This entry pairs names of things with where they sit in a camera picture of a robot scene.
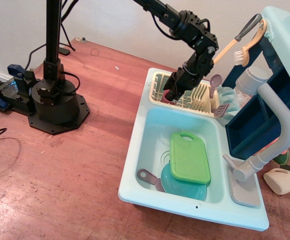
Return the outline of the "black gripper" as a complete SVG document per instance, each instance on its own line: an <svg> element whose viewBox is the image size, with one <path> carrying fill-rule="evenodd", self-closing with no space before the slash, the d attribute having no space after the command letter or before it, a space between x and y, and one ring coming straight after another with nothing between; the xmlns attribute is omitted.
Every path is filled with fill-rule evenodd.
<svg viewBox="0 0 290 240"><path fill-rule="evenodd" d="M207 76L207 71L202 68L192 72L187 67L179 67L177 71L170 75L164 85L164 91L170 90L167 99L178 101L186 91L191 91L197 87L205 76Z"/></svg>

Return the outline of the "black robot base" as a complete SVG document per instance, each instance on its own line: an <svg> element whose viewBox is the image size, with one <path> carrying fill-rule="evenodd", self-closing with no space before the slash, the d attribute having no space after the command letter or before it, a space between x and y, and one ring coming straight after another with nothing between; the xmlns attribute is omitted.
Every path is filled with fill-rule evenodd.
<svg viewBox="0 0 290 240"><path fill-rule="evenodd" d="M28 116L31 127L57 135L78 129L90 110L82 95L77 94L66 75L77 78L64 71L59 59L60 0L46 1L46 58L43 63L43 79L32 88L32 99L36 109Z"/></svg>

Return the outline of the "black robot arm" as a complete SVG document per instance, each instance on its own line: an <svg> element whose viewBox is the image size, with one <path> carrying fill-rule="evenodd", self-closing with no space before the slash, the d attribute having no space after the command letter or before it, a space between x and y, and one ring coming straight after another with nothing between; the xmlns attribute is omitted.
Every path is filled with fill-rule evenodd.
<svg viewBox="0 0 290 240"><path fill-rule="evenodd" d="M173 72L164 85L165 101L175 103L186 91L197 87L212 70L212 58L218 50L217 38L210 32L209 20L200 19L192 11L178 12L158 0L137 0L136 3L169 27L170 39L184 41L194 50L189 60Z"/></svg>

